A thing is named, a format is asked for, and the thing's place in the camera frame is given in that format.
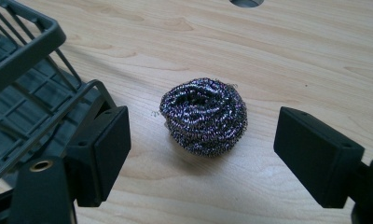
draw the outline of black clamp jaw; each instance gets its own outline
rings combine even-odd
[[[76,223],[74,201],[106,201],[131,149],[128,108],[101,113],[67,146],[20,168],[16,187],[0,194],[0,223]]]
[[[282,107],[274,151],[323,208],[355,201],[353,224],[373,224],[373,161],[364,148],[312,115]]]

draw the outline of wooden table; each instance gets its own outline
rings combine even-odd
[[[79,223],[351,223],[323,209],[273,151],[281,106],[313,114],[373,159],[373,0],[23,0],[55,18],[62,50],[130,110],[132,148],[106,203]],[[236,84],[248,129],[226,155],[185,152],[157,116],[196,77]]]

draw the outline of wood grain surface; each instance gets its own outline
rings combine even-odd
[[[324,209],[273,151],[282,105],[304,110],[373,159],[373,0],[21,1],[54,19],[85,81],[130,110],[132,147],[108,201],[79,223],[351,223]],[[162,95],[197,77],[236,84],[248,129],[227,154],[185,152],[158,116]]]

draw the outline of light wood tabletop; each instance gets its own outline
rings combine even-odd
[[[130,111],[132,146],[100,208],[79,223],[351,223],[322,208],[273,150],[281,106],[306,111],[373,160],[373,0],[21,1],[57,20],[62,51]],[[248,128],[214,159],[181,148],[161,97],[197,77],[234,84]]]

